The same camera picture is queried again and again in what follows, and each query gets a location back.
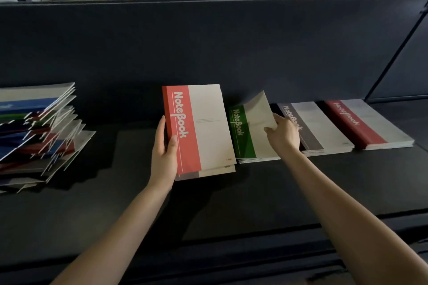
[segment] finger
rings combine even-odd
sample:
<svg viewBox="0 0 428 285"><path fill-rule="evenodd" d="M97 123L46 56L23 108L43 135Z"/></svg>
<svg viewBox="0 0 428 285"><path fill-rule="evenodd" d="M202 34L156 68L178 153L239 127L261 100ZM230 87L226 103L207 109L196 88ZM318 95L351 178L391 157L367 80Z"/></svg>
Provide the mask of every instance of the finger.
<svg viewBox="0 0 428 285"><path fill-rule="evenodd" d="M156 136L154 138L153 150L160 154L165 153L165 145L163 144L163 132L165 131L165 115L159 121L158 128L156 129Z"/></svg>
<svg viewBox="0 0 428 285"><path fill-rule="evenodd" d="M269 135L270 133L272 133L273 131L274 131L274 129L273 128L263 128L264 130L265 130L265 132L266 132L266 134L267 135Z"/></svg>
<svg viewBox="0 0 428 285"><path fill-rule="evenodd" d="M276 123L279 123L284 119L284 117L282 117L281 115L278 115L277 113L272 113L272 115L274 116Z"/></svg>
<svg viewBox="0 0 428 285"><path fill-rule="evenodd" d="M177 155L177 148L179 147L179 143L177 141L177 136L173 135L168 143L167 155Z"/></svg>

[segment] forearm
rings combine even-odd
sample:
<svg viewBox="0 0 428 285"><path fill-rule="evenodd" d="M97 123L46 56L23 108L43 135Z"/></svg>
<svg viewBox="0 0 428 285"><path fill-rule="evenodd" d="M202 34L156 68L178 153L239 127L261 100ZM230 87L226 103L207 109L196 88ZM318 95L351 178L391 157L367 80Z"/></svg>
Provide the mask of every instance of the forearm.
<svg viewBox="0 0 428 285"><path fill-rule="evenodd" d="M334 184L297 149L280 157L359 284L419 284L427 265L391 229Z"/></svg>
<svg viewBox="0 0 428 285"><path fill-rule="evenodd" d="M52 284L118 284L167 194L164 187L147 186L107 234L78 256Z"/></svg>

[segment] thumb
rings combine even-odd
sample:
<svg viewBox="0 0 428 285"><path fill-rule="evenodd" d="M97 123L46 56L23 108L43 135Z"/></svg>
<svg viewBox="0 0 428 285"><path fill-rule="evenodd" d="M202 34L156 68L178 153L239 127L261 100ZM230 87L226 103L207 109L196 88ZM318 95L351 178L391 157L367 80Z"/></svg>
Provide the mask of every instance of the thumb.
<svg viewBox="0 0 428 285"><path fill-rule="evenodd" d="M269 135L270 133L273 133L274 129L273 128L263 128L266 132L267 135Z"/></svg>
<svg viewBox="0 0 428 285"><path fill-rule="evenodd" d="M177 153L178 147L179 147L179 145L178 145L178 141L177 141L177 136L173 135L171 137L171 139L169 140L169 143L168 143L167 154L168 155L175 155Z"/></svg>

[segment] hand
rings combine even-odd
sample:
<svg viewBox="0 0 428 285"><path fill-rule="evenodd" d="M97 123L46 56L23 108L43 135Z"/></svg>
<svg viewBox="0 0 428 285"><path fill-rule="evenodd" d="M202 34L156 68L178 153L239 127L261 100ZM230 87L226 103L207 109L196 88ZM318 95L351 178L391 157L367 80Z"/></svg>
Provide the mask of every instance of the hand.
<svg viewBox="0 0 428 285"><path fill-rule="evenodd" d="M177 175L177 136L173 135L168 143L168 150L163 143L163 131L165 130L165 115L159 121L154 139L152 151L152 174L148 185L166 188L168 191L174 183Z"/></svg>
<svg viewBox="0 0 428 285"><path fill-rule="evenodd" d="M297 126L287 118L272 113L278 124L276 130L265 128L267 139L275 152L281 156L286 155L287 151L299 149L300 137Z"/></svg>

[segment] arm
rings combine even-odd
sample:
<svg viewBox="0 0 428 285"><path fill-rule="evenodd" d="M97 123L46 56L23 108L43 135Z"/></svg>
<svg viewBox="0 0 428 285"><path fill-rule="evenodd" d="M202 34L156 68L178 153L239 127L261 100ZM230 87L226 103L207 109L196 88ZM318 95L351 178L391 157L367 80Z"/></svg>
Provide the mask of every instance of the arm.
<svg viewBox="0 0 428 285"><path fill-rule="evenodd" d="M131 202L103 238L79 255L52 285L115 285L131 262L168 195L177 174L177 138L165 151L162 116L152 152L152 173L144 190Z"/></svg>
<svg viewBox="0 0 428 285"><path fill-rule="evenodd" d="M274 114L273 149L318 216L357 284L428 284L428 265L390 228L323 174L299 149L299 132Z"/></svg>

